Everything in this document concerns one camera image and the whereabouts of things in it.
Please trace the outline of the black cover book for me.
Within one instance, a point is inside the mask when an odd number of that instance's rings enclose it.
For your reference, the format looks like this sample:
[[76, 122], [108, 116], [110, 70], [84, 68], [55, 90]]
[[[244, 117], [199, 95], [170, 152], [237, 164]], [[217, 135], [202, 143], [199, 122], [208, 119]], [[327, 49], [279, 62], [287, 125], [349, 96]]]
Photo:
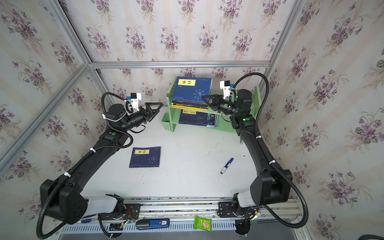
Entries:
[[190, 108], [197, 108], [197, 109], [208, 109], [207, 104], [195, 104], [195, 103], [179, 103], [179, 102], [171, 102], [172, 107], [174, 106], [180, 106], [180, 107], [190, 107]]

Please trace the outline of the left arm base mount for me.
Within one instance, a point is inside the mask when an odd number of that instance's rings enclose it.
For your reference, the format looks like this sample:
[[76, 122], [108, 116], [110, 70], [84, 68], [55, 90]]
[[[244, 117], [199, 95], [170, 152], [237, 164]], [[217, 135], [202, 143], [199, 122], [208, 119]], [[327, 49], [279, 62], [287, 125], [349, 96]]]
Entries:
[[102, 221], [135, 221], [138, 220], [141, 204], [124, 204], [112, 213], [101, 214]]

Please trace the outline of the sci-fi cover magazine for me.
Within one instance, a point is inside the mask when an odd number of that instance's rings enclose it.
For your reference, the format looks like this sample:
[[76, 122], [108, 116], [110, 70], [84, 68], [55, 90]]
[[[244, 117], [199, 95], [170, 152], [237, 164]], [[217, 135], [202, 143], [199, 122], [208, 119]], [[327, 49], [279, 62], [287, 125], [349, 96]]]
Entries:
[[208, 128], [218, 128], [219, 120], [218, 116], [215, 114], [207, 114], [207, 125]]

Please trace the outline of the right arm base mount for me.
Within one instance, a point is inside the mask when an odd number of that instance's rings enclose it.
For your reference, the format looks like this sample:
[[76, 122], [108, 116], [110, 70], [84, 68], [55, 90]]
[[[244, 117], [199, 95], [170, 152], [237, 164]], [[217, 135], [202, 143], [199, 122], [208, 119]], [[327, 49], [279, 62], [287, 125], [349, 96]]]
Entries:
[[230, 201], [218, 202], [217, 215], [219, 218], [245, 218], [250, 220], [257, 215], [256, 212], [260, 208], [260, 206], [241, 208], [236, 203]]

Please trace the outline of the blue book yellow label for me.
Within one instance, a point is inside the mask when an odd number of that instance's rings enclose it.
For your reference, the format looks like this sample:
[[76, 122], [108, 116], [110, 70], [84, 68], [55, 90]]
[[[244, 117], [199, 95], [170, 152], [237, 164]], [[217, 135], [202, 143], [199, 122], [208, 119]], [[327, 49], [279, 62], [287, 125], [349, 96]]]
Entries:
[[206, 107], [202, 96], [210, 94], [212, 81], [212, 78], [177, 77], [172, 103]]

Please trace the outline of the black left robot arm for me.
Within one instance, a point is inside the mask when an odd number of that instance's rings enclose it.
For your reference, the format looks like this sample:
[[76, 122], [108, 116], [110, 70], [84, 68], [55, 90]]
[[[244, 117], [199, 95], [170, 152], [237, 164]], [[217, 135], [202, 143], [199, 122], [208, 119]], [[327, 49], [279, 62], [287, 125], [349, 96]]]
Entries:
[[129, 133], [141, 125], [151, 122], [160, 112], [163, 103], [145, 103], [139, 107], [140, 97], [132, 94], [128, 99], [105, 92], [101, 96], [102, 117], [106, 129], [96, 144], [69, 170], [55, 180], [46, 180], [40, 186], [41, 212], [38, 217], [36, 235], [44, 240], [67, 224], [75, 224], [83, 218], [110, 214], [120, 219], [126, 213], [124, 199], [116, 194], [85, 198], [81, 192], [96, 171], [117, 151], [129, 148], [133, 136]]

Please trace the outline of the dark blue thick book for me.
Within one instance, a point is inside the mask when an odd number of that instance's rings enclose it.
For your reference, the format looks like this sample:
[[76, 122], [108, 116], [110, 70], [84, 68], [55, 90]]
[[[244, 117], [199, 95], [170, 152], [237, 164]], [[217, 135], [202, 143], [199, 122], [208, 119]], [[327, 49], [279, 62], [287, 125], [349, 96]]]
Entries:
[[182, 110], [179, 124], [193, 125], [193, 126], [206, 126], [208, 123], [208, 114], [202, 112], [195, 112], [190, 110]]

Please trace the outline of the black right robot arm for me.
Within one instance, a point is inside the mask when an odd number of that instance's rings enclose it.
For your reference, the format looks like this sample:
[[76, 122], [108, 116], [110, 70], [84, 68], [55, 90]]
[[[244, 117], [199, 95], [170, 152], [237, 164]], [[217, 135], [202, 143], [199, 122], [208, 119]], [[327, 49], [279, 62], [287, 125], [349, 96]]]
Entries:
[[[237, 84], [251, 76], [261, 77], [265, 82], [266, 89], [255, 117], [251, 114], [253, 93], [246, 89], [238, 90], [237, 88]], [[202, 96], [202, 100], [215, 112], [230, 117], [233, 129], [244, 142], [252, 157], [257, 176], [249, 190], [234, 194], [231, 202], [219, 204], [218, 216], [221, 218], [244, 218], [242, 222], [249, 229], [251, 219], [256, 216], [256, 211], [264, 208], [284, 226], [292, 229], [302, 228], [309, 219], [308, 204], [298, 187], [293, 183], [291, 171], [283, 169], [273, 157], [259, 128], [260, 115], [269, 95], [269, 81], [264, 74], [250, 73], [242, 76], [236, 83], [230, 87], [229, 97], [206, 95]], [[290, 191], [297, 194], [302, 204], [303, 214], [298, 223], [289, 223], [283, 220], [270, 207], [271, 204], [286, 202]]]

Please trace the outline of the yellow cartoon cover book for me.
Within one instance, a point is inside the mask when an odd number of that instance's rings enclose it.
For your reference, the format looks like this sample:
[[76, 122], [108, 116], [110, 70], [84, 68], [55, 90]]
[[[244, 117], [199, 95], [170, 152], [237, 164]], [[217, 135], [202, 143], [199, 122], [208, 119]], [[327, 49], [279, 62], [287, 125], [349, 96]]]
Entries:
[[188, 111], [195, 111], [195, 112], [208, 112], [208, 109], [202, 109], [202, 108], [195, 108], [195, 107], [188, 107], [188, 106], [179, 106], [179, 105], [171, 105], [172, 108], [175, 109], [183, 109]]

